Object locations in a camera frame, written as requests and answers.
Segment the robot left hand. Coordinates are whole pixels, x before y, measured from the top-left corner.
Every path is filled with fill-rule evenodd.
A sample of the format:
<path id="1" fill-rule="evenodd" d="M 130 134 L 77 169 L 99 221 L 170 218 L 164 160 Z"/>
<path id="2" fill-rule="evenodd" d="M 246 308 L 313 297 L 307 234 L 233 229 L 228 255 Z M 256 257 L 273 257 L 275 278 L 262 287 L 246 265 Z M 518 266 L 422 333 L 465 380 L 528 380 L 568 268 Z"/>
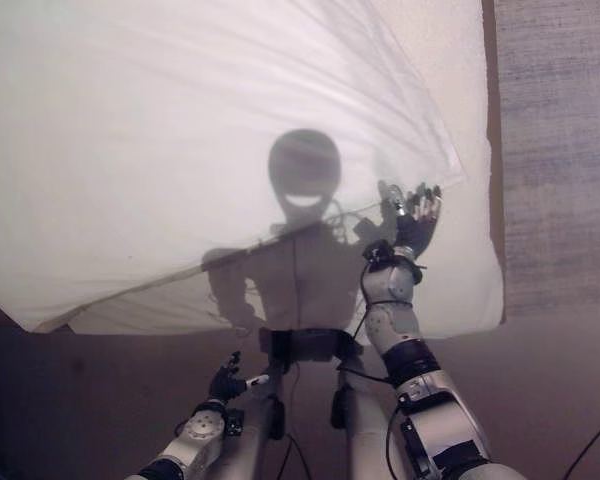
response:
<path id="1" fill-rule="evenodd" d="M 270 380 L 270 375 L 267 373 L 248 379 L 238 378 L 237 374 L 240 369 L 240 360 L 241 352 L 235 351 L 217 370 L 211 380 L 208 390 L 208 397 L 210 399 L 228 403 L 241 396 L 246 391 L 264 385 Z"/>

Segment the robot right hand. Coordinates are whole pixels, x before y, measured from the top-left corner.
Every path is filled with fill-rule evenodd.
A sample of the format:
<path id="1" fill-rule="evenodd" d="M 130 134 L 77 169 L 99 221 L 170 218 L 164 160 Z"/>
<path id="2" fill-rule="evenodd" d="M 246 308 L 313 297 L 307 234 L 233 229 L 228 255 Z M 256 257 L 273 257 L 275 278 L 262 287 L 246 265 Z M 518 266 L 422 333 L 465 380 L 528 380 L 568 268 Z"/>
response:
<path id="1" fill-rule="evenodd" d="M 417 259 L 429 246 L 442 209 L 442 192 L 438 185 L 421 184 L 415 192 L 404 194 L 394 187 L 396 210 L 395 245 L 409 248 Z"/>

